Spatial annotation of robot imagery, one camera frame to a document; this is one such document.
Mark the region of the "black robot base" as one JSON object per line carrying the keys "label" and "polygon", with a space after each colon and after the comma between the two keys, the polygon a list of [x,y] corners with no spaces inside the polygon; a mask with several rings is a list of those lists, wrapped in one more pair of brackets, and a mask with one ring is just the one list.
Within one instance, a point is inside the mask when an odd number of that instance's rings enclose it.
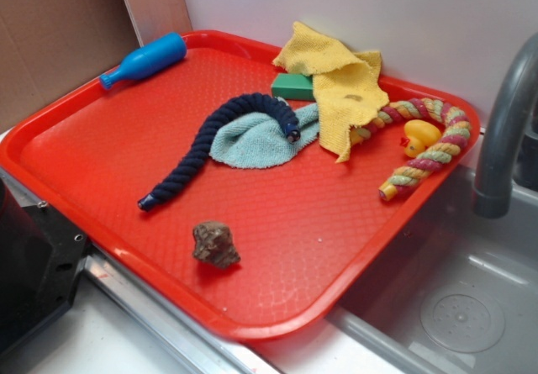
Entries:
{"label": "black robot base", "polygon": [[1,183],[1,356],[72,307],[88,247],[56,208],[22,206]]}

